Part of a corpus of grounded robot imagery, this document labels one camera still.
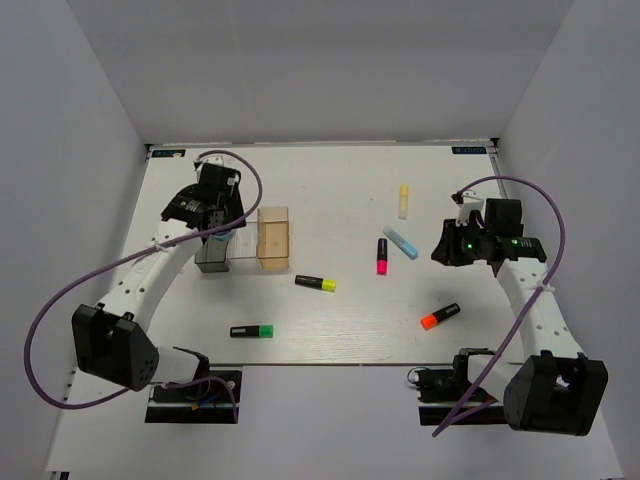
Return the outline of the green black highlighter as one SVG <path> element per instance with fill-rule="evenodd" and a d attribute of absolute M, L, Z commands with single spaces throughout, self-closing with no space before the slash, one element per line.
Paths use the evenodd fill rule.
<path fill-rule="evenodd" d="M 274 327 L 272 325 L 246 325 L 230 328 L 231 338 L 272 338 Z"/>

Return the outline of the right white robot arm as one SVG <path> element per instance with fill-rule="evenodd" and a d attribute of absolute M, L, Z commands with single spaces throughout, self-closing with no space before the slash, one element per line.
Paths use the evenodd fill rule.
<path fill-rule="evenodd" d="M 607 382 L 600 360 L 588 358 L 571 335 L 547 279 L 546 253 L 524 234 L 518 200 L 482 200 L 456 194 L 459 213 L 443 223 L 431 257 L 445 266 L 486 262 L 516 317 L 524 360 L 512 365 L 491 349 L 463 349 L 439 389 L 462 399 L 484 391 L 503 406 L 516 431 L 585 436 L 592 427 Z"/>

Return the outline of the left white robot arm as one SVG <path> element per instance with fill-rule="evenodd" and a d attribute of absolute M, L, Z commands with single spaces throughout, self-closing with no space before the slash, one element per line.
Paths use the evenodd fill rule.
<path fill-rule="evenodd" d="M 176 383 L 191 399 L 209 392 L 212 377 L 204 355 L 156 346 L 147 331 L 162 298 L 204 240 L 166 243 L 227 223 L 242 227 L 240 180 L 235 169 L 204 164 L 198 181 L 181 189 L 161 212 L 149 243 L 151 252 L 135 260 L 96 305 L 76 309 L 72 332 L 82 372 L 133 391 L 149 384 Z"/>

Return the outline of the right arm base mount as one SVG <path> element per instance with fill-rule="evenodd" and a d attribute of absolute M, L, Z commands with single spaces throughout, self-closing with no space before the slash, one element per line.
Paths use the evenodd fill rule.
<path fill-rule="evenodd" d="M 465 375 L 468 370 L 468 359 L 471 356 L 488 356 L 494 352 L 489 349 L 463 348 L 454 356 L 451 366 L 429 368 L 414 367 L 407 373 L 408 384 L 418 392 L 418 414 L 421 426 L 438 426 L 471 385 Z M 478 388 L 463 409 L 457 414 L 480 406 L 492 400 L 482 388 Z M 506 425 L 503 407 L 498 401 L 479 413 L 470 415 L 454 426 Z"/>

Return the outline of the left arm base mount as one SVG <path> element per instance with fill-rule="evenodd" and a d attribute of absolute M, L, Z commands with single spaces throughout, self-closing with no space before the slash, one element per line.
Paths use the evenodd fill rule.
<path fill-rule="evenodd" d="M 147 402 L 148 424 L 236 424 L 240 412 L 243 371 L 240 368 L 215 370 L 209 374 L 222 380 L 208 380 L 179 389 L 153 386 Z"/>

